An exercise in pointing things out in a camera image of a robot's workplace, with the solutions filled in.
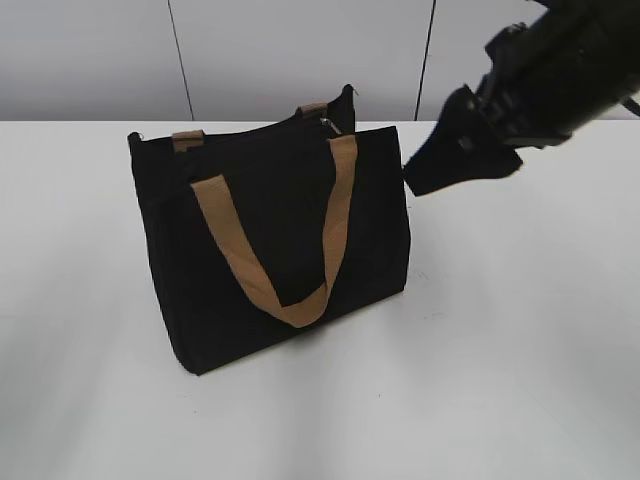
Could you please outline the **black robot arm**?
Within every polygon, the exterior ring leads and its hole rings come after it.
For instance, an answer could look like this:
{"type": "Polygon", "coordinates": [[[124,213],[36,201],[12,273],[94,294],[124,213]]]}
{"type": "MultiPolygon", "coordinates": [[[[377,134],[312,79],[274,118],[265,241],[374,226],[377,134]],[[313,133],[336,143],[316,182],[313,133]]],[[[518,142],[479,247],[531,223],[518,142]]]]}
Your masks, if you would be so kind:
{"type": "Polygon", "coordinates": [[[485,46],[490,71],[445,101],[429,138],[403,168],[416,196],[506,178],[522,148],[568,141],[621,105],[638,114],[639,4],[546,1],[534,23],[510,25],[485,46]]]}

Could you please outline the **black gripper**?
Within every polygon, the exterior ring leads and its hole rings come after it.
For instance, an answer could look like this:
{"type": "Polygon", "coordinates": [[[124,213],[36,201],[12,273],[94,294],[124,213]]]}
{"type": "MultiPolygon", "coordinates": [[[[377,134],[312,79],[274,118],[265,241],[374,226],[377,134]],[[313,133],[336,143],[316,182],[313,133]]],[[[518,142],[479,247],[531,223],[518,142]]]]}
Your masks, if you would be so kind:
{"type": "Polygon", "coordinates": [[[533,85],[538,62],[521,48],[528,30],[520,22],[499,31],[485,46],[492,65],[475,94],[463,85],[447,98],[429,138],[403,167],[414,196],[509,177],[523,166],[515,149],[571,138],[540,113],[550,94],[533,85]]]}

